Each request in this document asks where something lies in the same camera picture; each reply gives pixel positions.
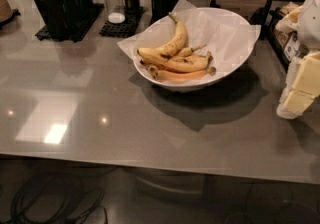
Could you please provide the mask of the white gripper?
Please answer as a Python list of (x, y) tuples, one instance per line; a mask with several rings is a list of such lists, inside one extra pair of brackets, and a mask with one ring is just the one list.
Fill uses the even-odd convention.
[[(320, 0), (305, 0), (298, 17), (298, 40), (311, 49), (320, 49)], [(294, 57), (289, 64), (286, 87), (277, 115), (285, 119), (301, 116), (320, 95), (320, 52)]]

